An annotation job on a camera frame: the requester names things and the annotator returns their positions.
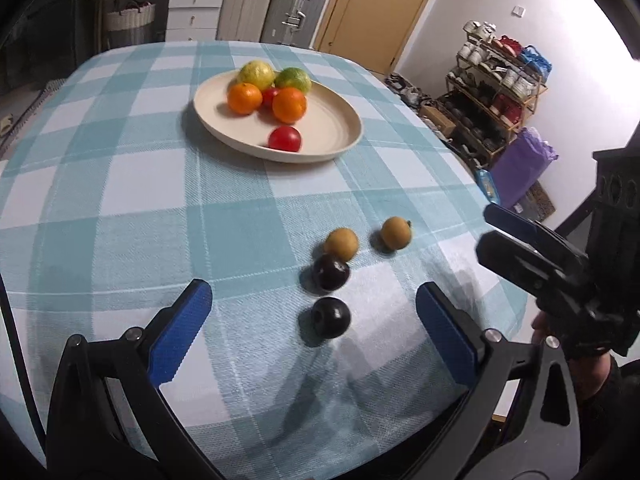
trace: orange fruit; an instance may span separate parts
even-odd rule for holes
[[[306,97],[297,88],[283,88],[273,98],[271,110],[277,120],[293,124],[306,113]]]
[[[238,83],[229,89],[226,104],[236,114],[249,115],[262,104],[262,92],[250,83]]]

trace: door frame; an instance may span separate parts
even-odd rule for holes
[[[388,69],[388,72],[393,72],[393,70],[396,68],[396,65],[398,64],[400,56],[402,55],[402,51],[406,47],[406,44],[408,43],[411,35],[414,33],[415,25],[417,25],[418,20],[420,20],[420,17],[422,16],[422,12],[424,11],[424,8],[427,6],[428,1],[429,0],[422,0],[420,7],[415,13],[414,20],[411,23],[411,27],[409,27],[407,34],[404,36],[404,38],[402,38],[402,43],[400,44],[400,47],[396,51],[396,55],[394,56],[394,60],[392,61],[391,66]],[[337,2],[338,0],[329,0],[329,3],[326,6],[326,10],[324,11],[324,15],[322,16],[322,21],[320,22],[320,26],[318,27],[318,33],[316,34],[316,40],[314,41],[314,46],[313,46],[313,48],[318,52],[322,52],[322,50],[320,50],[320,46],[324,41],[324,37],[329,28],[329,23],[331,22],[331,19],[334,16],[335,4]]]

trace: plate rim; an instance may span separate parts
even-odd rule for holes
[[[299,153],[299,152],[284,152],[283,150],[274,150],[272,148],[267,148],[265,146],[259,146],[257,144],[248,144],[247,142],[242,142],[241,140],[237,140],[234,137],[231,137],[227,134],[225,134],[224,132],[220,132],[219,130],[217,130],[216,128],[214,128],[213,126],[211,126],[209,123],[207,123],[207,121],[204,120],[204,118],[202,117],[202,115],[200,114],[200,111],[198,110],[198,95],[202,92],[202,89],[204,87],[204,85],[206,85],[209,81],[211,81],[212,79],[216,79],[222,76],[226,76],[226,75],[230,75],[230,74],[238,74],[239,69],[234,69],[234,70],[228,70],[226,72],[220,72],[219,74],[213,75],[211,77],[209,77],[208,79],[204,80],[202,83],[200,83],[198,85],[198,88],[195,91],[195,94],[193,95],[193,108],[196,111],[196,115],[198,116],[200,122],[203,124],[203,126],[207,129],[207,131],[213,135],[214,137],[216,137],[218,140],[220,140],[221,142],[223,142],[224,144],[226,144],[227,146],[237,150],[238,152],[242,152],[245,153],[247,155],[250,156],[255,156],[257,158],[263,158],[265,160],[274,160],[276,162],[288,162],[288,163],[307,163],[307,164],[311,164],[314,162],[321,162],[323,160],[332,160],[333,158],[336,158],[337,156],[349,151],[351,148],[354,148],[361,140],[362,140],[362,136],[364,134],[364,125],[362,123],[362,118],[360,117],[359,113],[356,111],[356,109],[353,107],[353,105],[351,105],[350,102],[347,101],[347,99],[345,99],[344,97],[342,97],[340,94],[338,94],[338,92],[331,90],[328,86],[323,85],[322,83],[319,83],[317,81],[312,80],[312,84],[314,85],[318,85],[321,86],[322,88],[324,88],[325,90],[328,90],[329,92],[331,92],[332,94],[334,94],[335,96],[337,96],[340,100],[342,100],[355,114],[355,116],[358,118],[358,127],[359,127],[359,131],[358,131],[358,136],[356,137],[356,139],[351,142],[350,144],[348,144],[347,146],[340,148],[339,150],[335,150],[333,152],[326,152],[326,153],[318,153],[318,154],[310,154],[310,153]],[[254,152],[260,153],[260,155],[258,155],[257,153],[249,153],[245,150],[242,150],[239,148],[239,146],[247,146],[250,147],[250,149]]]

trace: red fruit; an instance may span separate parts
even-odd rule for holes
[[[272,150],[298,152],[302,145],[300,132],[291,126],[279,126],[271,132],[267,146]]]
[[[267,108],[271,108],[271,103],[273,103],[273,98],[278,95],[280,92],[279,88],[271,87],[267,88],[264,92],[262,92],[262,104]]]

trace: wooden door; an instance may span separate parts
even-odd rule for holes
[[[389,72],[424,0],[336,0],[320,51]]]

